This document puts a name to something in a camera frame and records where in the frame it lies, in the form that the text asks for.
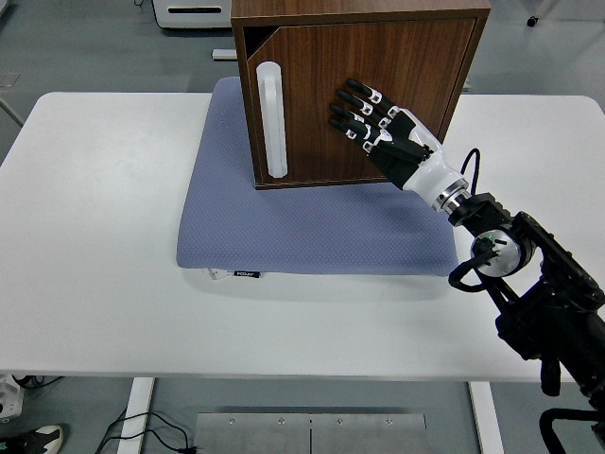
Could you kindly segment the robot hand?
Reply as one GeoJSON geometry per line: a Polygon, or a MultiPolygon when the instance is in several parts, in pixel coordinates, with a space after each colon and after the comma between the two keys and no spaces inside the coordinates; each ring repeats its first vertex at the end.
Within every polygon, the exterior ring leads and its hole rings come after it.
{"type": "Polygon", "coordinates": [[[468,194],[469,184],[446,163],[442,143],[410,110],[362,82],[349,79],[347,86],[351,92],[337,91],[346,106],[330,106],[330,125],[358,144],[388,181],[437,212],[468,194]]]}

